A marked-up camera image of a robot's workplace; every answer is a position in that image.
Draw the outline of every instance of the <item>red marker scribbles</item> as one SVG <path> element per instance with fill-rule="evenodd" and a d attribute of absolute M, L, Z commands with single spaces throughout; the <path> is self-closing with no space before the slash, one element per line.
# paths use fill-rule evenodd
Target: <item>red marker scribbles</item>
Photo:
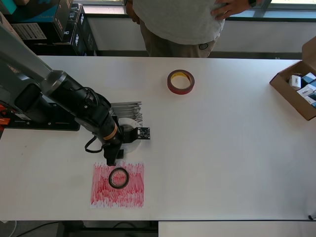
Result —
<path fill-rule="evenodd" d="M 122 189 L 112 188 L 109 175 L 117 167 L 124 168 L 129 174 L 129 182 Z M 119 182 L 122 177 L 114 177 Z M 134 208 L 144 205 L 144 163 L 127 163 L 122 161 L 117 166 L 107 166 L 105 163 L 95 163 L 92 189 L 91 207 L 125 207 Z"/>

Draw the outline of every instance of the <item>black box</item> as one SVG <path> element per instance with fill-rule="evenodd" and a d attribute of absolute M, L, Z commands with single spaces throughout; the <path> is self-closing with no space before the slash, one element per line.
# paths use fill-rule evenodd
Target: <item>black box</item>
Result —
<path fill-rule="evenodd" d="M 60 42 L 73 0 L 30 0 L 18 7 L 8 21 L 25 41 Z"/>
<path fill-rule="evenodd" d="M 74 22 L 67 23 L 63 40 L 61 43 L 54 43 L 54 45 L 58 48 L 59 55 L 85 56 L 87 52 L 82 34 Z"/>
<path fill-rule="evenodd" d="M 36 55 L 86 56 L 87 48 L 76 23 L 68 22 L 64 38 L 60 43 L 31 44 Z"/>
<path fill-rule="evenodd" d="M 71 11 L 68 18 L 69 22 L 76 22 L 78 24 L 79 30 L 83 36 L 85 45 L 87 46 L 87 54 L 90 56 L 95 56 L 98 50 L 97 44 L 94 40 L 92 30 L 90 28 L 88 19 L 85 16 L 82 4 L 74 3 L 71 6 Z"/>

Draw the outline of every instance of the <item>robotic arm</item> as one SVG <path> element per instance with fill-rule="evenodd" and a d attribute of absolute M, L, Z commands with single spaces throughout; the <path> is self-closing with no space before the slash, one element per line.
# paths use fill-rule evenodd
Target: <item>robotic arm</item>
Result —
<path fill-rule="evenodd" d="M 124 132 L 115 116 L 109 111 L 111 104 L 89 87 L 83 87 L 64 71 L 51 69 L 28 49 L 11 32 L 0 25 L 0 89 L 9 92 L 5 104 L 23 112 L 41 123 L 50 120 L 54 110 L 42 95 L 75 117 L 75 121 L 92 132 L 94 137 L 86 144 L 91 153 L 104 151 L 107 165 L 115 165 L 123 158 L 122 143 L 136 139 L 149 139 L 149 128 L 138 127 Z M 88 146 L 96 139 L 100 150 Z"/>

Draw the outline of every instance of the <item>red tape roll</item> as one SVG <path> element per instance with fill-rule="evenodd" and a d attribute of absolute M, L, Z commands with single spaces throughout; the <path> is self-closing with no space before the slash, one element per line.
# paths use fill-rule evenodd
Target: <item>red tape roll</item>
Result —
<path fill-rule="evenodd" d="M 190 81 L 190 85 L 187 88 L 183 88 L 183 89 L 175 87 L 171 83 L 171 80 L 176 76 L 183 76 L 183 77 L 188 78 Z M 175 70 L 169 74 L 168 79 L 167 79 L 167 86 L 168 86 L 169 90 L 175 94 L 178 94 L 178 95 L 188 94 L 193 89 L 194 84 L 195 84 L 194 77 L 192 76 L 191 73 L 189 73 L 188 71 L 185 71 L 185 70 Z"/>

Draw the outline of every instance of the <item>gray t-shirt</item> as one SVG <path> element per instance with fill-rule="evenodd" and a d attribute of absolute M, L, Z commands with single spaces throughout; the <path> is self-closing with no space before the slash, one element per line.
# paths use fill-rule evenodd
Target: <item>gray t-shirt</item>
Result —
<path fill-rule="evenodd" d="M 148 30 L 179 44 L 201 44 L 214 40 L 224 26 L 211 10 L 215 0 L 134 0 L 133 8 Z"/>

